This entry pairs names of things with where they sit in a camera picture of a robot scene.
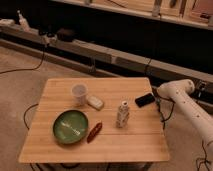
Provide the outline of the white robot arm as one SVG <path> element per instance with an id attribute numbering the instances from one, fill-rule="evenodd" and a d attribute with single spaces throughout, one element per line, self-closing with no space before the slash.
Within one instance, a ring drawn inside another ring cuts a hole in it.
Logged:
<path id="1" fill-rule="evenodd" d="M 213 118 L 190 97 L 194 90 L 192 80 L 182 79 L 161 84 L 157 93 L 162 98 L 172 99 L 198 130 L 207 146 L 213 149 Z"/>

